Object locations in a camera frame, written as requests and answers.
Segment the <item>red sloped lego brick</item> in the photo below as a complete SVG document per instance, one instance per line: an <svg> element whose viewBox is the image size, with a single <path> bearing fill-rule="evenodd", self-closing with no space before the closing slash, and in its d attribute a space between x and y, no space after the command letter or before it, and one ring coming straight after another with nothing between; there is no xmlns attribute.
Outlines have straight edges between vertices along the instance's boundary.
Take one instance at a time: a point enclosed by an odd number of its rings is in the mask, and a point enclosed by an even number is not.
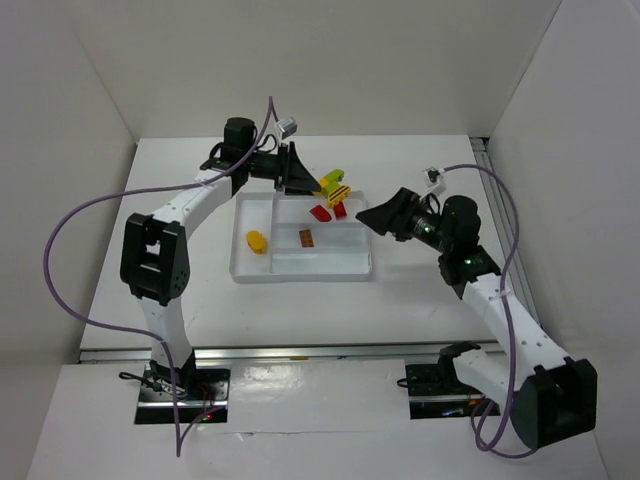
<svg viewBox="0 0 640 480"><path fill-rule="evenodd" d="M316 205L309 210L310 214L319 222L330 222L333 217L331 213L322 205Z"/></svg>

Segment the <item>yellow striped lego brick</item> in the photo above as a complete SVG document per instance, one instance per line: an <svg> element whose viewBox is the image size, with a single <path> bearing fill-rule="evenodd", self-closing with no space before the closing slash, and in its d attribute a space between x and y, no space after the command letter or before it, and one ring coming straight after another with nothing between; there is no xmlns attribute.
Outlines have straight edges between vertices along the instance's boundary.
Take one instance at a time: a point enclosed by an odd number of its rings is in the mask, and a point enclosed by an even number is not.
<svg viewBox="0 0 640 480"><path fill-rule="evenodd" d="M351 187L339 182L331 182L322 189L322 194L326 199L327 206L333 209L337 204L349 197Z"/></svg>

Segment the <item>yellow rounded lego brick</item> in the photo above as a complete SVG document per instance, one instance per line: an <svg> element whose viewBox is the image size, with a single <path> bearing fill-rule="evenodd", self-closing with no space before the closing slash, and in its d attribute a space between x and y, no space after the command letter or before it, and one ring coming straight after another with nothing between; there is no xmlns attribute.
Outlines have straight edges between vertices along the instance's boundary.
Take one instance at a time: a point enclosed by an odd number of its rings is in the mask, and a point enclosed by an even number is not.
<svg viewBox="0 0 640 480"><path fill-rule="evenodd" d="M268 240L256 230L251 230L246 234L246 241L250 250L256 255L263 255L268 250Z"/></svg>

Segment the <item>lime green lego brick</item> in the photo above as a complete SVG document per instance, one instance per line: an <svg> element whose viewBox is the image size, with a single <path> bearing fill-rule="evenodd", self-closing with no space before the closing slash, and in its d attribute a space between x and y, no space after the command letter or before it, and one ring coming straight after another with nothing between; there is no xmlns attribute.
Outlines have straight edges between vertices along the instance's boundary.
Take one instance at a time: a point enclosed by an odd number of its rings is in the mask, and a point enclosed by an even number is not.
<svg viewBox="0 0 640 480"><path fill-rule="evenodd" d="M344 171L341 169L334 169L324 175L320 180L319 184L322 188L327 188L330 185L337 184L339 185L344 178Z"/></svg>

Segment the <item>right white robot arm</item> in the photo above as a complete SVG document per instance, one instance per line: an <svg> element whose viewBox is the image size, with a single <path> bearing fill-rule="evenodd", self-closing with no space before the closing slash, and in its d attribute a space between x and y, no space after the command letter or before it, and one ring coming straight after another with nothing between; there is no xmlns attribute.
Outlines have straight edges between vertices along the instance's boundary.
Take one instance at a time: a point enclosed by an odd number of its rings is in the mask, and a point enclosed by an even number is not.
<svg viewBox="0 0 640 480"><path fill-rule="evenodd" d="M438 252L444 282L485 323L509 360L503 366L480 346L459 342L442 350L440 363L453 381L497 404L526 447L537 450L594 429L594 366L572 359L513 295L503 270L479 243L474 200L454 195L434 211L428 199L402 188L356 218L378 235L416 239Z"/></svg>

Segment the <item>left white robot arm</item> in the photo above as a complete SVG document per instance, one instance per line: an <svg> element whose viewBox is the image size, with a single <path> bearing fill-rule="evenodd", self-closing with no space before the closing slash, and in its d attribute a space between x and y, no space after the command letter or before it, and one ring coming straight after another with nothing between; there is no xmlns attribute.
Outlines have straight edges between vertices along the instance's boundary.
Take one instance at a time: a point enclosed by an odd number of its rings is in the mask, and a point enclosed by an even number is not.
<svg viewBox="0 0 640 480"><path fill-rule="evenodd" d="M223 139L200 166L195 185L150 214L125 223L120 278L129 287L152 333L150 368L157 379L189 390L198 381L195 352L185 329L181 296L190 279L188 241L250 178L271 180L278 192L311 193L321 187L300 161L293 142L269 153L255 123L227 120Z"/></svg>

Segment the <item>brown flat lego plate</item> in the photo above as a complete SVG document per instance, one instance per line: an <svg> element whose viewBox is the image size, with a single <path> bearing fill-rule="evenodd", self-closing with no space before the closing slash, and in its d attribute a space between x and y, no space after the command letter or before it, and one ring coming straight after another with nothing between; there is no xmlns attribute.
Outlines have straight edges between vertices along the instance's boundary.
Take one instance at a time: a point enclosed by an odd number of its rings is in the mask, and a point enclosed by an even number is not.
<svg viewBox="0 0 640 480"><path fill-rule="evenodd" d="M302 248L313 248L315 246L312 232L310 229L300 230L299 240Z"/></svg>

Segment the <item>white divided sorting tray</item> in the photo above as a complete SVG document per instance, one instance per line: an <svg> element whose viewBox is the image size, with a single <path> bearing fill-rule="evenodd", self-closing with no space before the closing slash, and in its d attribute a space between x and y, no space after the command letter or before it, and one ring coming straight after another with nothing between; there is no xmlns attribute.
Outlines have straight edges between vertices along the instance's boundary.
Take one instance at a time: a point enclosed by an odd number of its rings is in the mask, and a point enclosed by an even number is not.
<svg viewBox="0 0 640 480"><path fill-rule="evenodd" d="M369 230L355 219L367 200L355 191L346 215L321 222L318 197L240 193L229 273L239 284L367 281L372 274Z"/></svg>

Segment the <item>aluminium side rail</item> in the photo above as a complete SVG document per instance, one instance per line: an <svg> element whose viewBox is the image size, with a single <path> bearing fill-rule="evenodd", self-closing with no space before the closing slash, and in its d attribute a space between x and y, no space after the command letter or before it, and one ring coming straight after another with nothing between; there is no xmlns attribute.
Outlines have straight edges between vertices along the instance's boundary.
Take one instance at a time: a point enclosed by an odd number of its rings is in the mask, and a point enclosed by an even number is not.
<svg viewBox="0 0 640 480"><path fill-rule="evenodd" d="M470 145L476 163L484 169L493 171L493 164L488 153L488 138L470 137ZM489 209L496 225L496 231L504 257L511 251L513 240L515 239L515 217L513 208L503 189L495 179L487 173L479 173L485 194L487 196ZM513 255L508 268L508 283L536 322L539 322L538 311L531 293L519 250Z"/></svg>

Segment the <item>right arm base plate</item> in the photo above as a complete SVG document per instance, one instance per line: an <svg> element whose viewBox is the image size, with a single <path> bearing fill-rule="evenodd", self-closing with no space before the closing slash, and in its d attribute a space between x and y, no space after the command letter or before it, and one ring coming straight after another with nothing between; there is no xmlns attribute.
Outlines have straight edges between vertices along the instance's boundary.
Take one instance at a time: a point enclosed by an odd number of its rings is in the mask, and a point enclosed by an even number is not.
<svg viewBox="0 0 640 480"><path fill-rule="evenodd" d="M478 390L446 380L436 364L408 364L396 385L408 394L412 420L469 417L484 402Z"/></svg>

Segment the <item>aluminium front rail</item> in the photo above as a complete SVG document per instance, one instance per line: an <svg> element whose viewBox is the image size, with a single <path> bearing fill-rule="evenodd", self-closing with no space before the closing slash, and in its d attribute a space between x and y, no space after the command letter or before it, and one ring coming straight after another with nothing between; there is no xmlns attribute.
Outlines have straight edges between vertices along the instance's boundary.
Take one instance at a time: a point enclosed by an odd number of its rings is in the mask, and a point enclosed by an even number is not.
<svg viewBox="0 0 640 480"><path fill-rule="evenodd" d="M300 360L348 359L364 357L413 357L436 355L453 341L440 343L343 344L279 347L196 348L199 362L231 362L232 360ZM149 349L84 349L79 354L80 364L145 362L150 359Z"/></svg>

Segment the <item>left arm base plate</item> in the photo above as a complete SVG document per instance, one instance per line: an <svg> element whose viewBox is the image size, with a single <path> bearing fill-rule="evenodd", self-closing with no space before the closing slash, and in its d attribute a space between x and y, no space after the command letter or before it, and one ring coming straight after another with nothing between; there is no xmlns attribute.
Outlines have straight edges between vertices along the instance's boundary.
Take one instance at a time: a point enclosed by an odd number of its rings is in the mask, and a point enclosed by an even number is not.
<svg viewBox="0 0 640 480"><path fill-rule="evenodd" d="M190 424L199 415L203 424L226 423L231 370L205 368L197 372L195 385L177 387L177 406L181 424ZM120 380L139 386L134 423L136 425L172 424L173 390L168 381L156 379L146 366L142 374L120 372Z"/></svg>

